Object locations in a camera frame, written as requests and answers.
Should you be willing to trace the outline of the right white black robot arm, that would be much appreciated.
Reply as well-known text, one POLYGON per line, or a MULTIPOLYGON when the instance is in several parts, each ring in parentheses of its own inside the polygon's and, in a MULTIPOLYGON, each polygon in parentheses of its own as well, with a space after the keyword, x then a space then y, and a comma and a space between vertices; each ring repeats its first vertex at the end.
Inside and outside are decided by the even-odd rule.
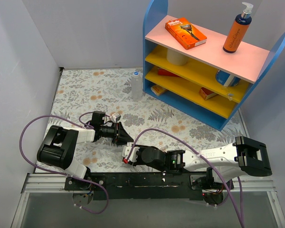
POLYGON ((190 150, 163 152, 153 146, 139 146, 133 151, 130 161, 133 166, 146 165, 158 171, 182 173, 209 168, 203 158, 220 173, 212 172, 205 177, 206 185, 211 189, 218 188, 223 178, 228 181, 246 174, 255 177, 272 175, 266 145, 244 136, 236 137, 234 143, 202 150, 199 154, 190 150))

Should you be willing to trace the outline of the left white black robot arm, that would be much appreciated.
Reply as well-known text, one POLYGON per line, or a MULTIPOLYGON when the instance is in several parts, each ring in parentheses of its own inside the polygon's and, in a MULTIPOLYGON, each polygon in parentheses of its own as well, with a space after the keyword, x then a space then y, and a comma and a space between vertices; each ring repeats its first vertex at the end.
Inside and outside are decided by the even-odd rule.
POLYGON ((84 127, 63 128, 53 125, 46 134, 37 153, 38 162, 58 168, 68 175, 76 177, 75 184, 81 190, 91 186, 90 170, 74 158, 76 145, 79 143, 94 143, 100 138, 111 138, 117 146, 134 142, 126 132, 120 115, 113 114, 109 118, 110 126, 106 125, 105 112, 94 111, 89 122, 84 127))

